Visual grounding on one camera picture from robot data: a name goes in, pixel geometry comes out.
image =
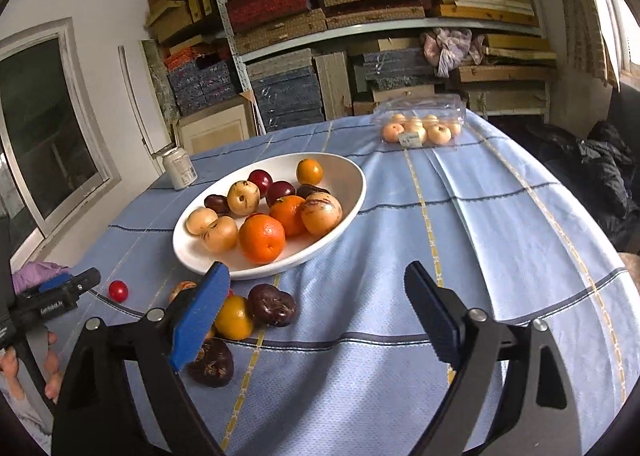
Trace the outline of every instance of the metal screw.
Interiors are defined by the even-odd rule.
[[[90,331],[97,330],[100,327],[100,319],[98,319],[97,317],[92,317],[84,323],[84,327]]]
[[[547,331],[549,329],[549,325],[542,321],[542,319],[533,319],[533,328],[538,331]]]
[[[469,310],[469,317],[476,322],[486,321],[486,312],[479,308],[472,308]]]
[[[152,308],[146,313],[146,318],[151,322],[160,322],[164,317],[164,310],[162,308]]]

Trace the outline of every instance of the white oval bowl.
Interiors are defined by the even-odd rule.
[[[295,188],[299,186],[296,180],[296,168],[300,160],[314,159],[322,166],[323,178],[319,187],[331,192],[342,206],[342,221],[326,236],[315,239],[309,234],[287,239],[283,252],[275,261],[266,265],[256,265],[246,259],[240,246],[223,254],[210,253],[199,237],[187,232],[185,221],[191,212],[204,205],[204,199],[209,194],[226,195],[229,188],[239,180],[246,180],[254,169],[263,169],[271,175],[273,181],[286,180]],[[214,261],[221,261],[229,268],[231,279],[256,279],[257,277],[273,276],[292,269],[315,256],[322,248],[338,239],[362,207],[367,192],[367,180],[364,173],[349,159],[330,153],[290,153],[272,159],[261,160],[238,169],[217,182],[212,183],[202,191],[184,210],[174,229],[174,253],[178,260],[189,270],[205,274]],[[269,213],[269,207],[264,199],[260,201],[257,212]],[[238,228],[244,223],[245,217],[235,217]]]

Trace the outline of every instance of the price label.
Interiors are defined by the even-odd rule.
[[[398,141],[402,147],[422,147],[422,141],[417,131],[409,131],[408,133],[400,133]]]

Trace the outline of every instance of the blue checked tablecloth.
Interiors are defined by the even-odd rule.
[[[198,279],[172,251],[172,230],[206,186],[256,160],[326,151],[356,162],[368,191],[357,217],[317,258],[258,282],[291,293],[297,322],[229,343],[236,375],[221,389],[184,382],[230,455],[405,455],[447,390],[447,367],[404,295],[418,259],[468,307],[500,321],[544,317],[558,342],[586,452],[638,379],[640,297],[612,245],[578,201],[492,125],[468,116],[459,147],[394,150],[370,117],[283,129],[194,157],[199,178],[174,191],[166,176],[136,198],[75,267],[102,273],[98,296],[50,328],[66,362],[86,319],[135,321],[165,306],[179,281]],[[113,279],[129,285],[111,303]],[[166,447],[137,372],[130,372],[149,439]],[[469,447],[490,426],[499,367]]]

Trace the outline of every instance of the human hand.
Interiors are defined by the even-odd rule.
[[[58,337],[53,332],[49,332],[49,346],[58,340]],[[51,349],[47,353],[47,357],[44,360],[44,368],[50,373],[49,381],[47,382],[44,392],[47,398],[50,398],[54,402],[58,401],[58,395],[60,394],[60,386],[62,385],[62,373],[58,370],[58,357]],[[24,400],[24,391],[18,381],[18,357],[15,354],[15,349],[10,346],[4,353],[4,356],[0,357],[0,370],[4,374],[7,386],[11,396],[16,400]]]

